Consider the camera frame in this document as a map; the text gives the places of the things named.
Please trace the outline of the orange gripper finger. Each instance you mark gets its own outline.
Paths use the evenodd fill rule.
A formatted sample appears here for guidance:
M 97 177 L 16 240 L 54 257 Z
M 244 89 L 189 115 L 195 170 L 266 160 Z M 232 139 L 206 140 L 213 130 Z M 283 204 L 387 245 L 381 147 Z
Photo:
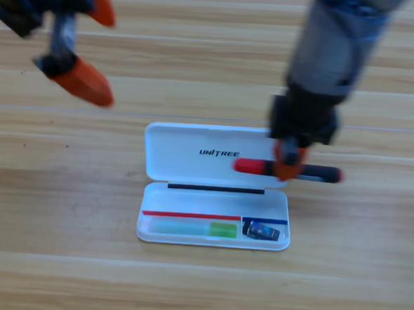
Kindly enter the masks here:
M 95 0 L 95 7 L 87 15 L 102 26 L 115 26 L 116 15 L 112 0 Z
M 283 140 L 277 140 L 274 147 L 274 172 L 281 182 L 294 179 L 303 169 L 308 148 L 295 147 Z
M 105 77 L 93 65 L 76 58 L 68 72 L 48 78 L 77 98 L 99 107 L 110 107 L 114 104 L 114 96 Z

